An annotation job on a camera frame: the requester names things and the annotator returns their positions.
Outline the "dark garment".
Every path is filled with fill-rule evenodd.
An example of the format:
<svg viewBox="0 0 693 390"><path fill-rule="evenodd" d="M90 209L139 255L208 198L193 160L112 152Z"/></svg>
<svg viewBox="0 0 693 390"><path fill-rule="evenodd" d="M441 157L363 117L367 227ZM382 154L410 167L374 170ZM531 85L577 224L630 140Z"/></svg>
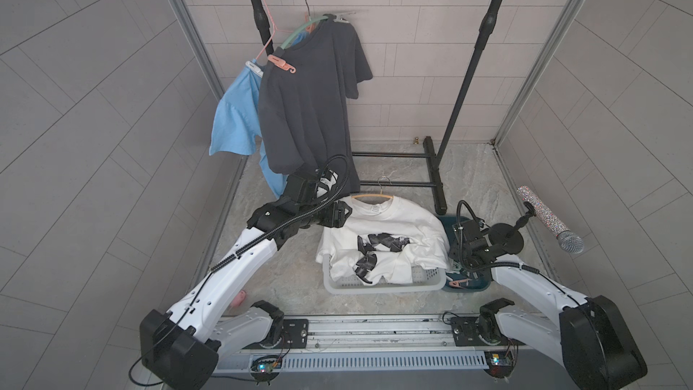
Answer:
<svg viewBox="0 0 693 390"><path fill-rule="evenodd" d="M314 172L334 155L350 169L346 194L360 190L354 166L347 100L359 97L358 84L373 79L357 30L328 14L305 39L275 55L294 67L269 63L259 90L258 116L266 159L274 173Z"/></svg>

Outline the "orange wire hanger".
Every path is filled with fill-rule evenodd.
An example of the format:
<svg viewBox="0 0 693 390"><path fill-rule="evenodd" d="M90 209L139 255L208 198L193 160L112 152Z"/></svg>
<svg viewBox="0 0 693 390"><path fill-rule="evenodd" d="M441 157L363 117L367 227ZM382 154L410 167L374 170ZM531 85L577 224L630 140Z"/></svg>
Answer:
<svg viewBox="0 0 693 390"><path fill-rule="evenodd" d="M391 194L384 193L385 185L392 185L392 181L388 176L381 176L377 181L376 185L379 187L378 191L366 191L357 194L351 194L350 197L353 200L358 200L359 202L364 202L369 205L379 205L385 202L389 202L394 198Z"/></svg>

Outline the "white printed t-shirt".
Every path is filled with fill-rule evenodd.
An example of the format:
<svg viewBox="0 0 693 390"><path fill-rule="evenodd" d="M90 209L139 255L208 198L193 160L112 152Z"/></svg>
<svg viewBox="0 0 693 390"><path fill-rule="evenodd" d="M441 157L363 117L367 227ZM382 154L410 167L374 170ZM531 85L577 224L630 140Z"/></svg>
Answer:
<svg viewBox="0 0 693 390"><path fill-rule="evenodd" d="M343 227L323 229L316 256L331 280L355 276L362 285L411 285L415 267L449 270L447 234L424 207L401 197L379 204L341 201L351 214Z"/></svg>

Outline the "light blue printed t-shirt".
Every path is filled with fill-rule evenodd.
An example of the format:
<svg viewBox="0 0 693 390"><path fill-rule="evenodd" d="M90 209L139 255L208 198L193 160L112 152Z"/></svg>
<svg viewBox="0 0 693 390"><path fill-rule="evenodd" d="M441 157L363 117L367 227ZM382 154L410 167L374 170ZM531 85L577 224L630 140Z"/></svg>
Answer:
<svg viewBox="0 0 693 390"><path fill-rule="evenodd" d="M276 198L286 186L286 176L271 170L265 150L258 103L262 78L246 66L218 102L213 120L209 155L228 152L250 156L259 153L259 167Z"/></svg>

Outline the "white clothespin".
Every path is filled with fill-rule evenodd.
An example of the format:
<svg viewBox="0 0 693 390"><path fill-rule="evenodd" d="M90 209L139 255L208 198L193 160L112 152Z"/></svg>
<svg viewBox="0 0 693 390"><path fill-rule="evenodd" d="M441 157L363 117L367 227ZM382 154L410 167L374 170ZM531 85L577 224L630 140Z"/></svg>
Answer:
<svg viewBox="0 0 693 390"><path fill-rule="evenodd" d="M263 77L263 68L257 65L255 61L247 61L245 66L258 77Z"/></svg>

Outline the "salmon pink clothespin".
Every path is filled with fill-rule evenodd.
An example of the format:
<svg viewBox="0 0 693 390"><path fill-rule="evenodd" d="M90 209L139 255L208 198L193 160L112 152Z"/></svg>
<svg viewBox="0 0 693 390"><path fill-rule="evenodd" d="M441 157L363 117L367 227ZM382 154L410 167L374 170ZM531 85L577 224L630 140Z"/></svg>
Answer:
<svg viewBox="0 0 693 390"><path fill-rule="evenodd" d="M288 63L284 59L282 59L282 58L280 58L274 54L268 55L267 61L280 70L290 72L291 74L294 74L295 72L297 72L296 68L293 65L291 65L290 63Z"/></svg>

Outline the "pink wire hanger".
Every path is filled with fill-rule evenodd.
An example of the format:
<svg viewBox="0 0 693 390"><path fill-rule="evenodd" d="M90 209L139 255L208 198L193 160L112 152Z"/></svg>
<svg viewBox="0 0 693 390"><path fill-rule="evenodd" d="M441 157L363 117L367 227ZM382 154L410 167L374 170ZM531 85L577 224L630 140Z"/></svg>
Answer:
<svg viewBox="0 0 693 390"><path fill-rule="evenodd" d="M254 22L260 34L261 42L263 43L262 49L256 55L256 60L259 60L268 51L270 54L274 51L276 24L271 16L271 12L268 10L266 0L251 0L251 2L254 12Z"/></svg>

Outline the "mint green hanger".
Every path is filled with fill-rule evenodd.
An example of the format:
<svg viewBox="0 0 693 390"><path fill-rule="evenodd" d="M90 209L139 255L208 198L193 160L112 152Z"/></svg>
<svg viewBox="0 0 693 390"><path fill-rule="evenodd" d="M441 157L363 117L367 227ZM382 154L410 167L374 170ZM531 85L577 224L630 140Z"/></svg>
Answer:
<svg viewBox="0 0 693 390"><path fill-rule="evenodd" d="M330 19L330 17L327 14L313 14L308 0L304 0L304 5L307 11L306 20L303 25L298 27L290 35L287 36L287 38L281 44L281 48L283 50L286 50L287 48L291 47L294 44L296 38L310 27L314 27L319 23Z"/></svg>

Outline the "grey clothespin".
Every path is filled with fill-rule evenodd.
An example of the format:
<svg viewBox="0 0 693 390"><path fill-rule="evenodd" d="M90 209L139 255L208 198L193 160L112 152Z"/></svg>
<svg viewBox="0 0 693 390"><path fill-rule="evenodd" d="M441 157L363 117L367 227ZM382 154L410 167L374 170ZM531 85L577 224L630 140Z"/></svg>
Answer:
<svg viewBox="0 0 693 390"><path fill-rule="evenodd" d="M332 14L333 21L336 23L351 23L350 19L357 14L357 11L346 11Z"/></svg>

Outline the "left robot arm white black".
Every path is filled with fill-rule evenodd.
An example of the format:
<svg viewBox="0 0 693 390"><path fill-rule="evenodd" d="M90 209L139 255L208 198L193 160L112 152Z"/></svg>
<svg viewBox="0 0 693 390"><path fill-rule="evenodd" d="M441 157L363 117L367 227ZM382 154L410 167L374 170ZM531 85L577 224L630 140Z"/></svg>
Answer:
<svg viewBox="0 0 693 390"><path fill-rule="evenodd" d="M221 319L245 284L300 229L341 228L351 209L341 199L353 161L334 155L318 169L288 177L283 195L256 209L236 244L202 281L167 312L152 310L140 323L141 356L135 364L172 389L200 389L219 360L254 343L275 344L283 312L267 302Z"/></svg>

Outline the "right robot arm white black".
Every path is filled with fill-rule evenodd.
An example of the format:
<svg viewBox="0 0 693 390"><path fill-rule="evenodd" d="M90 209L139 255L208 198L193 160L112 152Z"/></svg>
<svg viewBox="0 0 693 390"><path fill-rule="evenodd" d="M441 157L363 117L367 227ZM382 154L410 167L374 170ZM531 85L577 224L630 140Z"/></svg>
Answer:
<svg viewBox="0 0 693 390"><path fill-rule="evenodd" d="M450 325L488 346L505 346L504 360L487 359L492 377L508 376L517 361L517 345L541 352L563 366L580 389L622 389L646 377L648 366L617 305L605 296L589 297L552 280L519 257L521 233L537 218L570 254L584 249L572 232L529 188L518 191L526 211L513 224L487 225L470 211L441 221L450 242L450 256L464 276L502 285L530 303L536 313L509 299L486 303L475 325L460 318Z"/></svg>

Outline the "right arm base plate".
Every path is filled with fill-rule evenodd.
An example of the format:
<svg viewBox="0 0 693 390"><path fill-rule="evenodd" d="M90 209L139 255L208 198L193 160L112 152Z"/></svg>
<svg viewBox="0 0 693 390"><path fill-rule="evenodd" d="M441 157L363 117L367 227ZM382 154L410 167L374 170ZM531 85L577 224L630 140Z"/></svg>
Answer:
<svg viewBox="0 0 693 390"><path fill-rule="evenodd" d="M495 318L482 315L448 316L449 325L457 347L507 347L523 346L523 343L503 335Z"/></svg>

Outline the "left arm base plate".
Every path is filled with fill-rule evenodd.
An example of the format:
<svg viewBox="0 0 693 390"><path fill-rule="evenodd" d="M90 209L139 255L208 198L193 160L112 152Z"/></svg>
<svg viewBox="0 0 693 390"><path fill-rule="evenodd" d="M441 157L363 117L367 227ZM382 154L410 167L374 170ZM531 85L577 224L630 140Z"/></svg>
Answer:
<svg viewBox="0 0 693 390"><path fill-rule="evenodd" d="M265 339L245 347L246 350L288 350L306 348L310 321L283 319L273 323Z"/></svg>

